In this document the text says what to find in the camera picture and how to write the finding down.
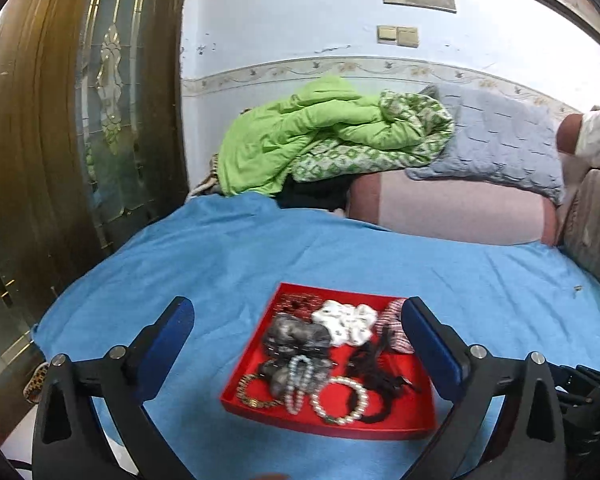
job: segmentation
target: white scrunchie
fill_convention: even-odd
[[[378,313],[366,304],[353,306],[327,300],[311,314],[314,323],[324,325],[331,335],[331,346],[362,346],[371,339],[371,327]]]

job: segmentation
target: white floor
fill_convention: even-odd
[[[36,423],[36,412],[38,407],[35,406],[33,409],[27,413],[27,415],[20,421],[20,424],[17,425],[16,429],[13,430],[13,433],[4,441],[2,444],[2,453],[4,453],[5,457],[12,460],[22,460],[26,463],[31,463],[31,447],[33,444],[33,427]],[[138,468],[131,460],[129,453],[126,452],[126,449],[120,444],[117,444],[109,437],[107,437],[109,441],[109,445],[113,450],[113,454],[118,460],[120,466],[130,473],[136,474],[138,472]],[[31,478],[31,472],[29,471],[20,471],[20,474],[23,478],[29,480]]]

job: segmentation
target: blue bed sheet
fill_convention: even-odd
[[[146,408],[197,478],[246,480],[264,472],[294,480],[400,478],[426,441],[308,435],[222,408],[219,394],[279,282],[420,296],[468,344],[479,342],[494,355],[524,358],[538,350],[557,364],[600,369],[600,286],[557,249],[401,235],[322,211],[280,210],[252,192],[197,198],[138,233],[64,292],[34,339],[48,358],[101,357],[130,343],[174,296],[186,296],[196,309],[195,327]],[[449,407],[438,399],[438,420]],[[102,404],[98,411],[107,433],[116,435]]]

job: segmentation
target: switch plate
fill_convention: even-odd
[[[395,25],[378,25],[378,40],[395,41],[398,38],[398,28]]]
[[[397,36],[398,45],[410,46],[418,48],[420,46],[420,38],[418,37],[417,27],[398,27]]]

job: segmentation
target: blue blanket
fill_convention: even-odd
[[[224,411],[219,394],[279,282],[420,296],[494,355],[541,351],[600,369],[600,286],[554,248],[412,237],[316,210],[280,210],[252,192],[197,198],[147,227],[75,282],[34,331],[49,358],[101,357],[128,344],[174,296],[196,324],[148,413],[200,480],[282,472],[294,480],[394,480],[425,441],[370,442],[272,428]],[[491,429],[492,409],[468,464]],[[438,420],[449,405],[438,399]],[[98,405],[106,432],[116,431]]]

